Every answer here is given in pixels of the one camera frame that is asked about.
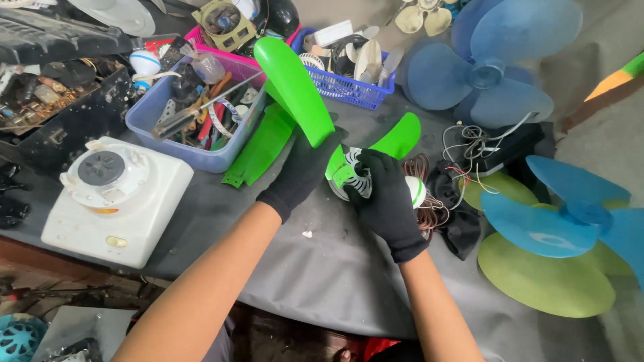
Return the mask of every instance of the plastic bag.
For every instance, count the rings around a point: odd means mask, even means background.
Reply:
[[[180,53],[193,59],[191,64],[194,71],[206,84],[217,84],[226,74],[222,64],[211,52],[198,52],[186,44]]]

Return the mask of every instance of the light blue plastic bin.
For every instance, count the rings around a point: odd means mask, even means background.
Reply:
[[[232,79],[241,82],[246,78],[261,71],[258,67],[250,64],[228,59],[224,56],[215,54],[215,57],[221,62],[226,71],[232,73]],[[212,173],[224,173],[235,161],[237,155],[242,150],[248,136],[255,127],[266,103],[266,91],[263,84],[266,76],[260,75],[251,81],[251,86],[260,89],[255,101],[251,104],[248,113],[241,120],[240,125],[232,136],[228,144],[218,151],[206,151],[186,146],[171,140],[159,142],[155,140],[150,131],[156,125],[161,117],[161,113],[166,107],[167,100],[170,99],[170,83],[175,76],[163,77],[156,82],[154,86],[128,111],[125,117],[125,123],[128,128],[137,134],[138,139],[143,146],[165,153],[166,155],[181,158],[190,166],[197,169]]]

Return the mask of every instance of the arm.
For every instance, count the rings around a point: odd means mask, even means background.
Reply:
[[[484,362],[428,252],[400,265],[425,361]]]
[[[483,362],[459,308],[425,251],[429,242],[416,225],[398,160],[369,149],[357,158],[371,174],[371,196],[364,199],[348,186],[345,191],[358,219],[386,241],[394,262],[400,266],[425,360]]]
[[[255,202],[150,306],[112,361],[201,361],[281,221]]]
[[[324,178],[340,138],[334,132],[314,149],[298,137],[275,181],[148,308],[112,361],[201,362],[279,225]]]

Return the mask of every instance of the copper wire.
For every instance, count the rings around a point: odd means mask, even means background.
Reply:
[[[419,153],[402,164],[402,173],[405,176],[414,176],[422,180],[423,184],[427,184],[427,178],[430,175],[430,160],[424,153]],[[436,214],[436,210],[445,209],[445,216],[442,220]],[[425,201],[421,206],[415,210],[416,223],[420,230],[428,230],[431,233],[434,228],[445,224],[450,218],[450,211],[445,205],[437,200],[434,196],[427,191]]]

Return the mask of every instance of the fan hub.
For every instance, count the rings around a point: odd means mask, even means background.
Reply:
[[[477,89],[486,90],[498,86],[503,79],[506,66],[500,61],[487,61],[484,64],[475,64],[469,74],[469,83]]]
[[[588,201],[572,201],[560,209],[560,214],[578,224],[608,228],[612,224],[612,214],[603,206]]]

